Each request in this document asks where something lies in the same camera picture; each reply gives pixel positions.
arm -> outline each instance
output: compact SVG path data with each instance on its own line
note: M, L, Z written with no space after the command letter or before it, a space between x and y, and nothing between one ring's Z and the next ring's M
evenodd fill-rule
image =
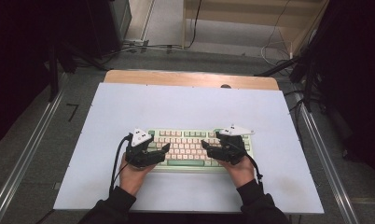
M125 155L121 161L120 168L127 164ZM139 170L132 165L127 165L120 172L120 187L115 187L109 198L100 200L78 223L79 224L116 224L126 223L127 215L135 203L135 195L144 184L144 179L156 165L148 166Z
M228 171L242 200L242 212L247 216L247 223L283 224L288 223L284 213L278 209L270 194L264 194L255 180L254 166L247 157L236 164L219 161Z

person's left hand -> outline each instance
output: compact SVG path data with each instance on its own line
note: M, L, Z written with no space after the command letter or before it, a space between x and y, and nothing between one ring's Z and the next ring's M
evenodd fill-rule
M127 164L126 162L126 153L123 153L121 158L121 165L119 169L124 167ZM156 164L147 166L144 169L138 169L137 167L128 164L120 172L120 188L124 189L126 192L130 193L132 196L135 196L141 186L144 184L144 179L147 173L149 173Z

green and white keyboard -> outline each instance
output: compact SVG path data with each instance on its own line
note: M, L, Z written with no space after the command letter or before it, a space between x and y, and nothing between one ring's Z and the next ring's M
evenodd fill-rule
M148 151L160 150L170 143L170 151L165 161L159 163L154 172L188 172L188 173L223 173L225 168L216 160L209 158L201 146L201 140L214 147L221 147L215 136L216 130L171 130L149 129L147 133L154 136ZM250 134L242 136L247 153L253 157Z

hand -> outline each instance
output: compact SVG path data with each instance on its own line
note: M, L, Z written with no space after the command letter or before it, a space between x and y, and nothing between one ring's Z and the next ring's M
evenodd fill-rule
M121 159L121 165L119 170L127 164L126 153L123 153ZM149 173L156 164L147 166L144 169L139 169L131 164L128 164L120 172L120 188L126 190L132 196L135 196L141 186L144 184L144 179L147 173Z
M225 161L218 162L228 171L236 188L239 188L255 179L254 165L252 165L251 161L246 156L235 165L231 165L229 162Z

sleeve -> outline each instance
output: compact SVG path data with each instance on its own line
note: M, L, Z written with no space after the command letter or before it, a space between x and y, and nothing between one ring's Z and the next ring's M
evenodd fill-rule
M255 179L237 188L237 191L243 200L241 211L247 216L246 223L288 223L284 213L275 206L271 195L265 195Z
M136 198L120 187L115 187L106 201L100 200L78 222L78 224L116 224L126 223L128 212Z

